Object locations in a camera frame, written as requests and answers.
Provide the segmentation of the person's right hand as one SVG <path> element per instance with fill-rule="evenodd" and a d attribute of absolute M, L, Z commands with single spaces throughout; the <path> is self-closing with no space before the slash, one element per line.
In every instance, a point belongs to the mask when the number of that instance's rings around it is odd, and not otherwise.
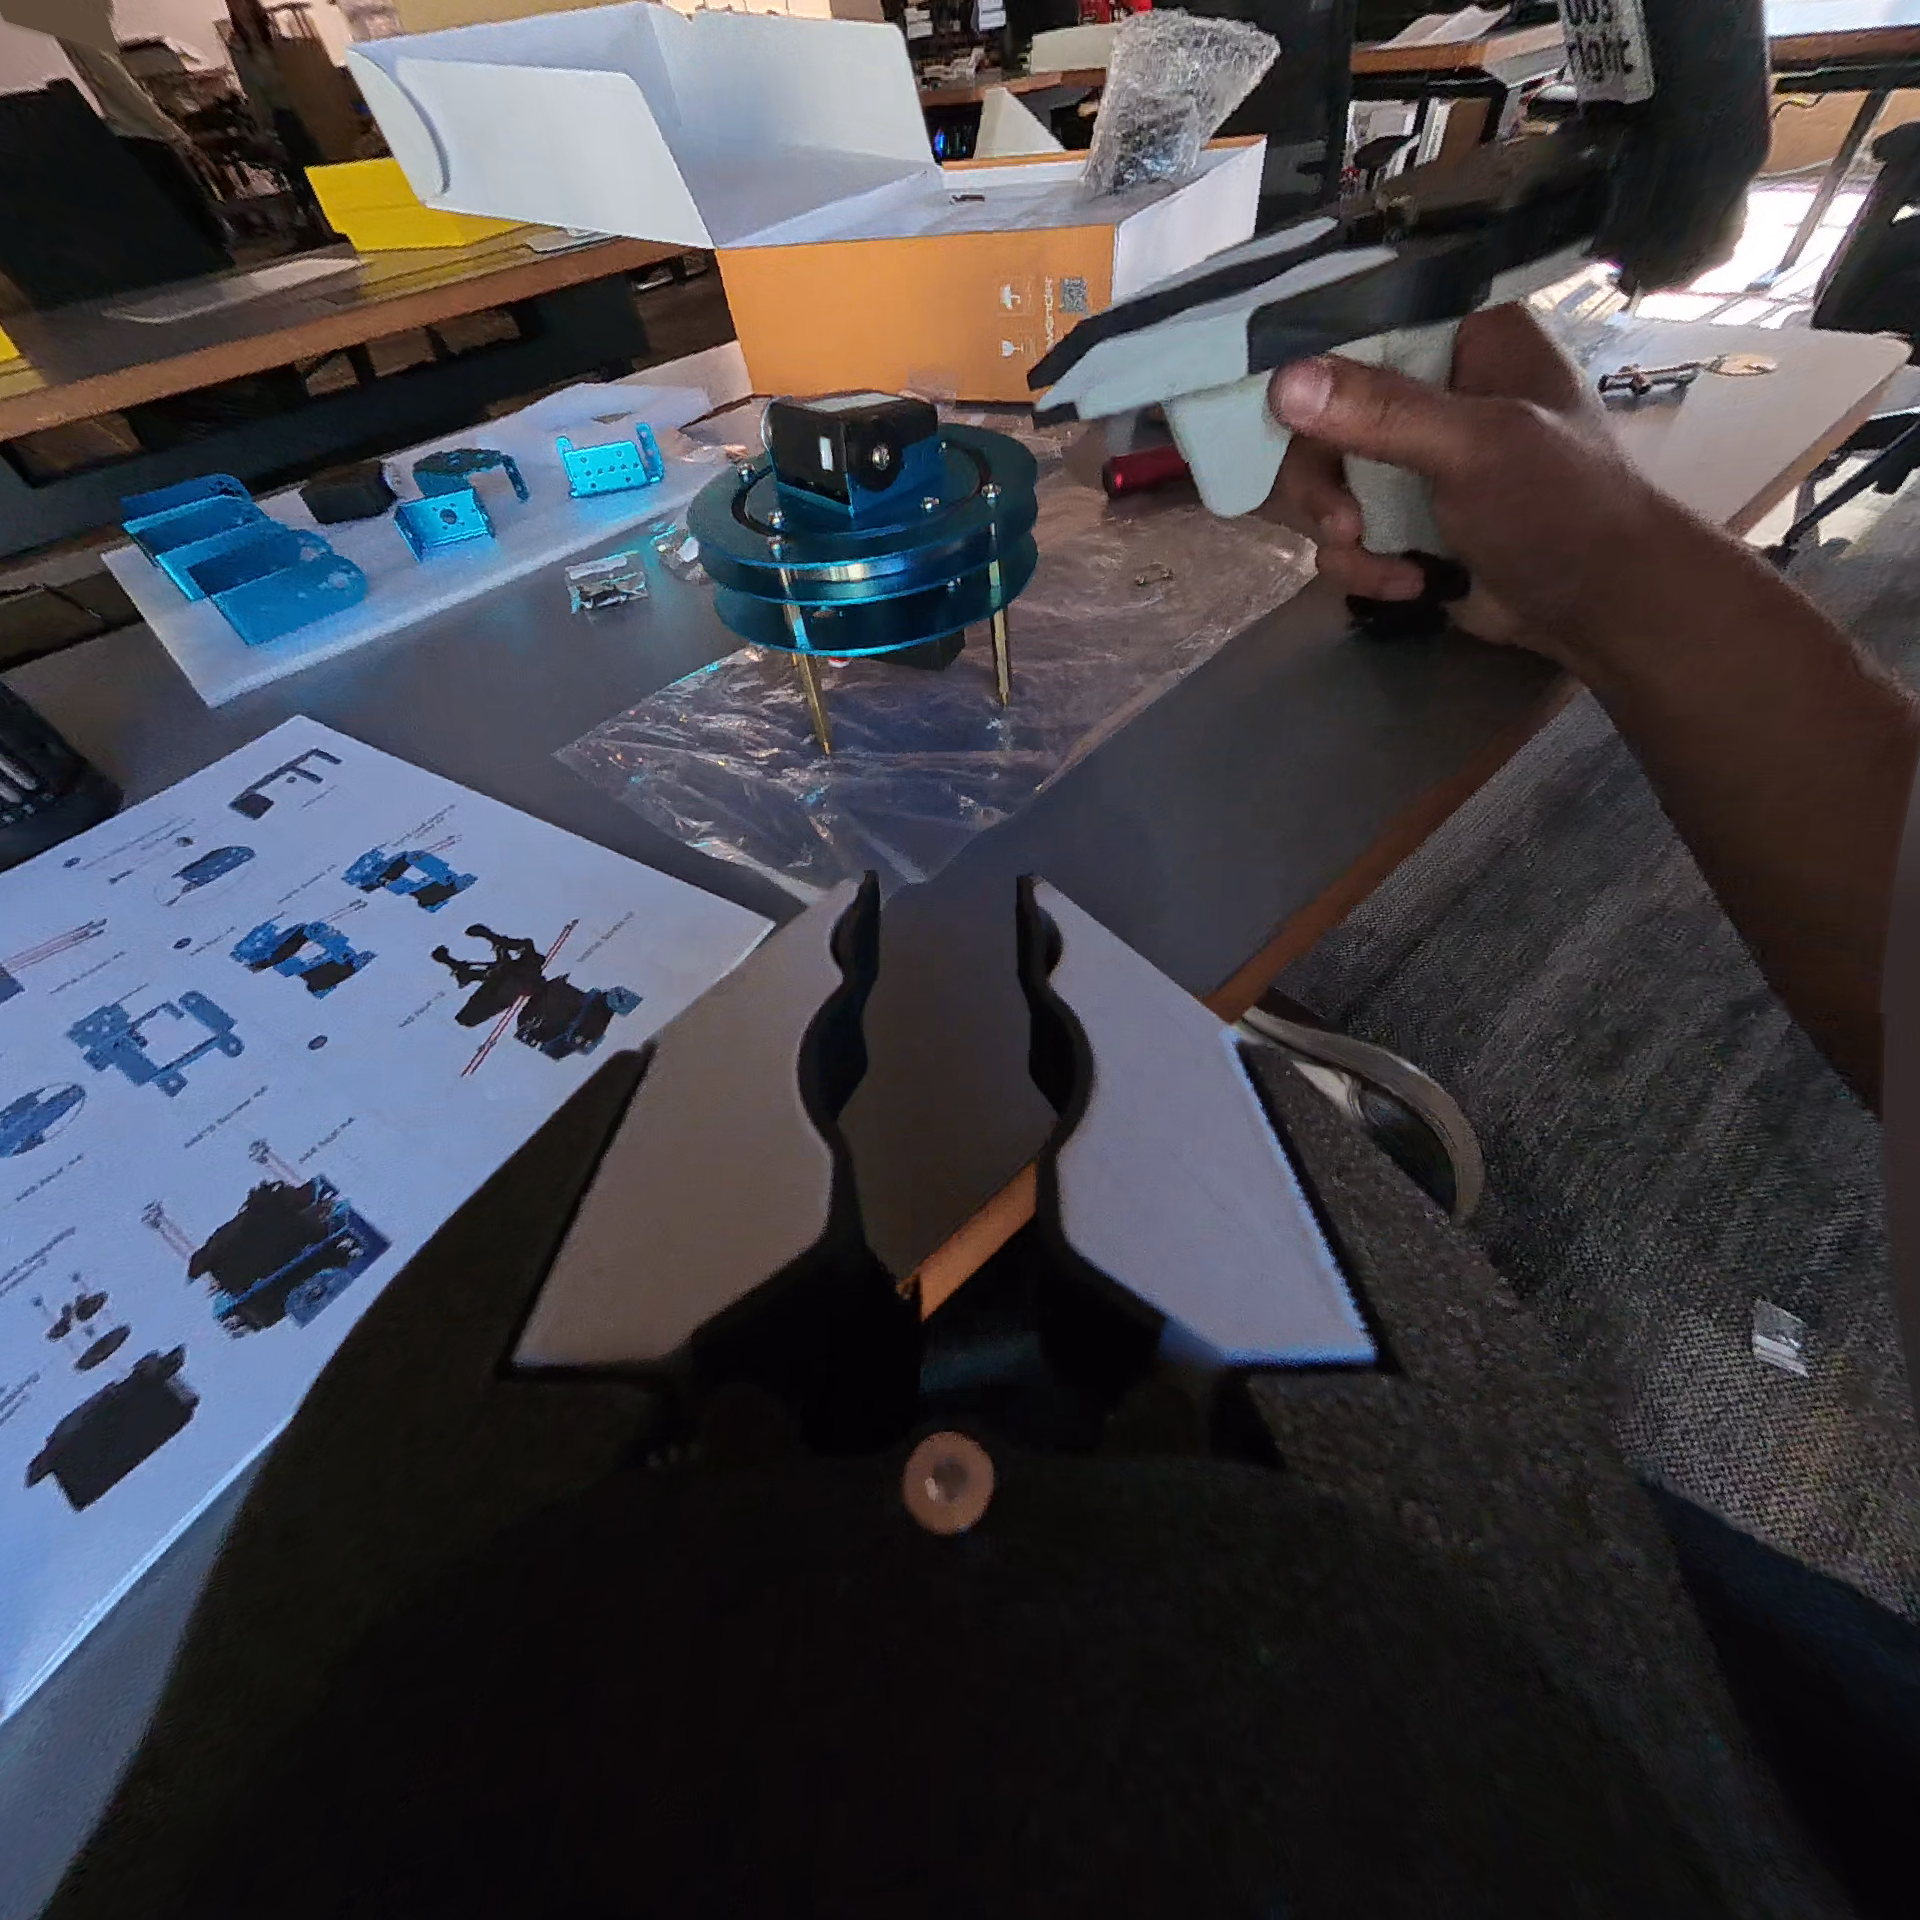
<path fill-rule="evenodd" d="M 1323 354 L 1277 373 L 1267 407 L 1289 444 L 1262 516 L 1305 538 L 1342 596 L 1402 627 L 1440 610 L 1478 639 L 1585 669 L 1632 596 L 1599 546 L 1643 540 L 1653 497 L 1525 307 L 1466 318 L 1445 387 Z M 1390 551 L 1363 529 L 1365 465 L 1414 479 L 1426 546 Z"/>

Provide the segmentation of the orange and white cardboard box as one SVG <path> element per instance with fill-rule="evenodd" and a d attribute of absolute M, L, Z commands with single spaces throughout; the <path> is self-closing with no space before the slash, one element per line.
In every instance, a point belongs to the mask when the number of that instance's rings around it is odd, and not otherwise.
<path fill-rule="evenodd" d="M 425 205 L 713 253 L 768 396 L 1029 403 L 1085 321 L 1248 239 L 1264 179 L 1259 134 L 1121 198 L 1085 191 L 1082 153 L 941 165 L 883 22 L 590 7 L 349 66 Z"/>

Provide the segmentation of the white instruction booklet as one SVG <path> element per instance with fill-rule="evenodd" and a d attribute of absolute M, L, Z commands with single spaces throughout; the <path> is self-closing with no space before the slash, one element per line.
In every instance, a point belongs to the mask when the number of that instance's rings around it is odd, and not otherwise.
<path fill-rule="evenodd" d="M 770 930 L 297 718 L 2 882 L 2 1699 Z"/>

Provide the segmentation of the white foam sheet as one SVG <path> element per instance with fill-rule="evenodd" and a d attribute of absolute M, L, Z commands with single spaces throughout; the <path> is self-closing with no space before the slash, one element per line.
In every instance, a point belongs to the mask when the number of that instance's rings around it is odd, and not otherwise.
<path fill-rule="evenodd" d="M 531 489 L 529 501 L 519 502 L 506 479 L 485 475 L 478 497 L 496 529 L 495 538 L 427 561 L 411 556 L 393 531 L 393 516 L 323 531 L 361 569 L 368 596 L 265 644 L 242 642 L 217 610 L 190 603 L 134 545 L 106 548 L 103 563 L 203 705 L 224 706 L 521 577 L 613 546 L 633 525 L 674 515 L 710 469 L 710 462 L 696 458 L 687 426 L 742 396 L 738 387 L 710 367 L 672 366 L 666 382 L 578 383 L 449 439 L 449 445 L 512 454 Z M 569 497 L 558 442 L 597 447 L 629 439 L 635 426 L 649 426 L 657 435 L 664 482 L 611 497 Z"/>

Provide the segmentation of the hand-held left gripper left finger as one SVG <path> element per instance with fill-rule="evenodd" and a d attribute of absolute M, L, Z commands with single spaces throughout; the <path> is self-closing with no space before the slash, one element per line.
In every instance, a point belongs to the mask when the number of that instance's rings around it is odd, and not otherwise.
<path fill-rule="evenodd" d="M 835 885 L 664 1026 L 568 1221 L 514 1363 L 664 1374 L 883 1317 L 846 1109 L 869 1074 L 880 882 Z"/>

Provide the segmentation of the spread of hardware bags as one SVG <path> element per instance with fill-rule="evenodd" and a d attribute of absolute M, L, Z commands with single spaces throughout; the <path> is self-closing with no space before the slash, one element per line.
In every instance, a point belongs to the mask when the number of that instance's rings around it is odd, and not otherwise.
<path fill-rule="evenodd" d="M 562 569 L 568 606 L 574 614 L 646 602 L 657 577 L 688 588 L 713 586 L 702 545 L 685 515 L 653 516 L 624 545 L 573 561 Z"/>

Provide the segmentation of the wooden-topped desk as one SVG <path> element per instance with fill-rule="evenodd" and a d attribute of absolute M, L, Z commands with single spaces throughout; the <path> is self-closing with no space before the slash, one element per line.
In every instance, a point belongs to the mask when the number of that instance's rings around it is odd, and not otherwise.
<path fill-rule="evenodd" d="M 635 278 L 687 251 L 521 227 L 312 259 L 331 273 L 176 321 L 134 321 L 134 300 L 13 315 L 6 561 L 114 525 L 123 497 L 198 474 L 286 477 L 633 373 L 653 351 Z"/>
<path fill-rule="evenodd" d="M 1751 297 L 1779 287 L 1800 268 L 1885 110 L 1918 85 L 1917 3 L 1768 3 L 1766 22 L 1773 107 L 1840 97 L 1856 101 L 1856 110 L 1786 251 L 1747 284 Z M 1439 153 L 1440 134 L 1430 134 L 1430 124 L 1440 103 L 1488 103 L 1479 134 L 1495 137 L 1515 122 L 1518 103 L 1565 66 L 1559 28 L 1538 21 L 1475 38 L 1363 43 L 1352 57 L 1352 91 L 1358 103 L 1414 105 L 1415 143 Z"/>

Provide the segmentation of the person's right forearm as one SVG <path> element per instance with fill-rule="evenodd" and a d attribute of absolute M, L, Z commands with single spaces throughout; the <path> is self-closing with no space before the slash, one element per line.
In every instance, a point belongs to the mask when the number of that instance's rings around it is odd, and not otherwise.
<path fill-rule="evenodd" d="M 1578 681 L 1784 1009 L 1885 1109 L 1881 988 L 1917 698 L 1747 541 L 1632 471 L 1559 614 Z"/>

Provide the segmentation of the blue U bracket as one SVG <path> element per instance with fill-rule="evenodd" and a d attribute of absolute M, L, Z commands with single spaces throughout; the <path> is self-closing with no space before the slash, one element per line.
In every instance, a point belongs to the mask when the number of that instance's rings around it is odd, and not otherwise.
<path fill-rule="evenodd" d="M 623 439 L 590 445 L 558 435 L 557 452 L 569 499 L 623 497 L 657 489 L 666 482 L 666 458 L 654 427 L 646 421 L 635 421 Z"/>

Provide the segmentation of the black screwdriver bit holder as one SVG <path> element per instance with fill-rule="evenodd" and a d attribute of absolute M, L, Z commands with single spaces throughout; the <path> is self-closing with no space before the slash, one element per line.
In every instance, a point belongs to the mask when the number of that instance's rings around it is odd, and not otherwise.
<path fill-rule="evenodd" d="M 111 820 L 121 789 L 2 685 L 2 874 Z"/>

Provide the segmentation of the person's blue jeans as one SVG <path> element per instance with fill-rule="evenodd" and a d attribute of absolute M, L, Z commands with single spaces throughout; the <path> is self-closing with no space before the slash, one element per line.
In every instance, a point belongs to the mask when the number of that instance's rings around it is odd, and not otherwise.
<path fill-rule="evenodd" d="M 1918 1915 L 1918 1629 L 1651 1486 L 1735 1706 L 1861 1915 Z"/>

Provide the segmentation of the black flat screen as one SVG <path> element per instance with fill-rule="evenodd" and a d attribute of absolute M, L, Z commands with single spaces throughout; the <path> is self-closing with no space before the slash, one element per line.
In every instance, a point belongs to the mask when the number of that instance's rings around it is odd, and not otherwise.
<path fill-rule="evenodd" d="M 31 309 L 130 295 L 230 269 L 193 179 L 142 158 L 79 85 L 2 99 L 2 269 Z"/>

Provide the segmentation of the teal round robot base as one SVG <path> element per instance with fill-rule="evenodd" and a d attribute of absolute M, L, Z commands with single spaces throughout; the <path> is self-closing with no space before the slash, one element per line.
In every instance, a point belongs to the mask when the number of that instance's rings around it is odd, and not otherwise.
<path fill-rule="evenodd" d="M 821 659 L 943 662 L 986 627 L 1000 705 L 1013 702 L 1008 610 L 1041 563 L 1041 462 L 992 427 L 943 421 L 943 435 L 945 502 L 905 523 L 861 531 L 783 513 L 762 426 L 760 452 L 688 502 L 715 612 L 735 636 L 795 662 L 823 751 L 832 730 Z"/>

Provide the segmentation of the black office chair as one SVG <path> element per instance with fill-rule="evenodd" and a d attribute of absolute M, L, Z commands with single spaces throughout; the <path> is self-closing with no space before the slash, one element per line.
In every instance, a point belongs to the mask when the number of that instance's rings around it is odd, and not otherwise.
<path fill-rule="evenodd" d="M 1918 124 L 1874 143 L 1880 174 L 1861 215 L 1819 284 L 1816 332 L 1887 334 L 1918 366 Z M 1835 510 L 1867 489 L 1903 491 L 1918 467 L 1917 404 L 1872 415 L 1805 479 L 1798 515 L 1768 556 L 1786 569 Z"/>

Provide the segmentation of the large clear plastic bag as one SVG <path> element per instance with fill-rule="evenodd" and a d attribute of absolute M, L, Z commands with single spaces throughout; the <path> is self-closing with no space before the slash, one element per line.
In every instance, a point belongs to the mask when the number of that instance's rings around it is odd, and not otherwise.
<path fill-rule="evenodd" d="M 896 889 L 1026 811 L 1312 578 L 1311 541 L 1282 523 L 1219 518 L 1194 491 L 1123 508 L 1064 467 L 1043 474 L 1038 538 L 1010 614 L 1008 706 L 982 629 L 943 669 L 823 662 L 823 751 L 791 662 L 743 646 L 605 721 L 561 762 L 672 841 L 795 897 L 866 870 Z M 1139 590 L 1153 561 L 1183 580 Z"/>

